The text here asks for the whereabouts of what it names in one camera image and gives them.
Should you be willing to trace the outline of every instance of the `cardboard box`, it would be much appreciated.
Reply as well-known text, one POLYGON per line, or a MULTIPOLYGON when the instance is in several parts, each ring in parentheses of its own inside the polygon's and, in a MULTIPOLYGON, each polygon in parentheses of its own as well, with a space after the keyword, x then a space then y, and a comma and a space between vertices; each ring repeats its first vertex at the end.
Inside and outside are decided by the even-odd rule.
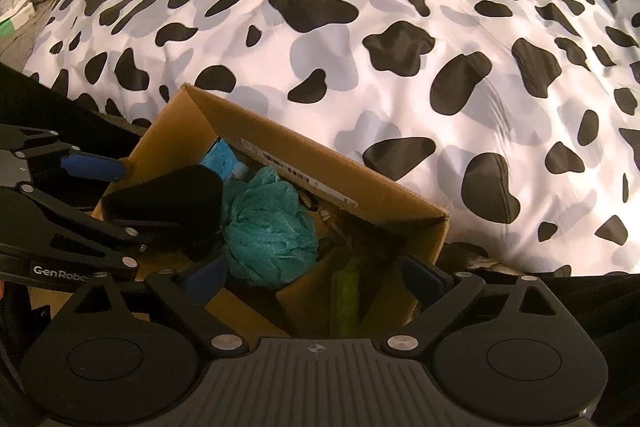
MULTIPOLYGON (((396 234, 398 255, 412 253, 435 263, 448 229, 446 211, 363 165, 193 86, 184 86, 172 98, 131 153, 127 178, 110 185, 107 193, 200 163, 218 137, 258 162, 270 164, 283 179, 317 198, 396 234)), ((100 204, 94 216, 102 218, 100 204)), ((304 277, 313 284, 314 277, 322 277, 322 270, 314 269, 304 277)), ((415 305, 400 274, 389 269, 359 336, 383 335, 402 327, 415 305)), ((250 341, 286 336, 268 323, 255 326, 247 319, 255 311, 226 291, 207 309, 250 341)))

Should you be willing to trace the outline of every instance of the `white label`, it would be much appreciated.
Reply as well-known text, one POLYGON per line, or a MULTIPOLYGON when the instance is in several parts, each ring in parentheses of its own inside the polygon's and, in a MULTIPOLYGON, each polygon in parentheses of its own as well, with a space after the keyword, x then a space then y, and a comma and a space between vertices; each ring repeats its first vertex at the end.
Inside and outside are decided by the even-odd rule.
POLYGON ((256 147, 254 144, 252 144, 251 142, 248 142, 244 138, 241 139, 241 142, 242 142, 242 146, 246 150, 258 155, 265 163, 268 163, 268 164, 271 164, 273 166, 276 166, 281 171, 288 172, 292 176, 298 178, 299 180, 302 180, 303 182, 307 183, 308 185, 311 185, 312 187, 315 187, 318 190, 322 190, 322 192, 324 192, 325 194, 328 194, 332 198, 340 200, 340 201, 342 201, 344 203, 349 203, 349 204, 351 204, 353 206, 358 206, 358 202, 357 201, 354 201, 350 197, 345 196, 344 194, 341 194, 340 192, 338 192, 334 188, 328 187, 327 185, 323 184, 322 182, 319 182, 318 180, 313 179, 311 176, 308 176, 304 172, 299 171, 298 169, 296 169, 295 167, 289 165, 288 163, 284 163, 284 161, 276 158, 275 156, 270 155, 267 151, 263 151, 259 147, 256 147))

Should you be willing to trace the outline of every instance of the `cow print blanket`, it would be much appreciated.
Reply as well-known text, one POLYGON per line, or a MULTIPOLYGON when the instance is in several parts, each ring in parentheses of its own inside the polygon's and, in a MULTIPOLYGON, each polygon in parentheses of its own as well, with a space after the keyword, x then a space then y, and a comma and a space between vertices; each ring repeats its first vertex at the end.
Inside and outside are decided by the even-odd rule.
POLYGON ((26 74, 150 124, 184 82, 526 271, 640 271, 639 0, 59 0, 26 74))

